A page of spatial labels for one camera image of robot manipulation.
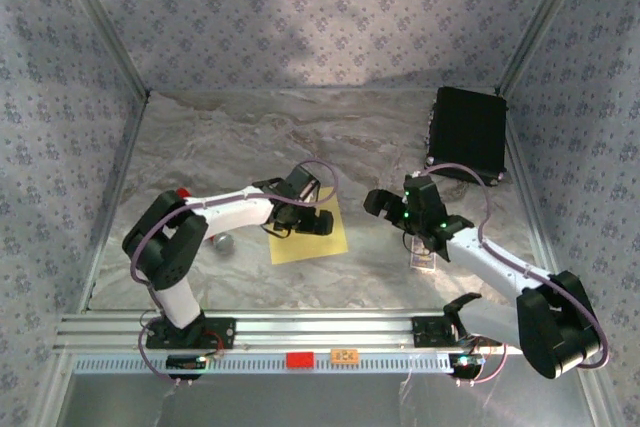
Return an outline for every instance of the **black box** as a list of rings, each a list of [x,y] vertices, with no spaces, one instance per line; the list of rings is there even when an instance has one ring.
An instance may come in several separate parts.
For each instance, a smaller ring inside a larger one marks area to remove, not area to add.
[[[506,123],[505,99],[441,87],[429,125],[427,164],[462,164],[474,170],[485,185],[496,185],[506,171]],[[434,174],[477,183],[461,170],[443,169]]]

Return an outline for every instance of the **yellow paper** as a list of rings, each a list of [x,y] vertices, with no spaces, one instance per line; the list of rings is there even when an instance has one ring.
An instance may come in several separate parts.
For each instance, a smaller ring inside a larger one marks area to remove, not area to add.
[[[320,189],[318,197],[322,199],[330,193],[331,187],[323,187]],[[273,265],[344,254],[349,251],[337,196],[316,208],[328,210],[333,214],[333,231],[331,234],[310,235],[291,232],[291,235],[286,239],[278,239],[269,235],[269,250],[271,251],[271,263]]]

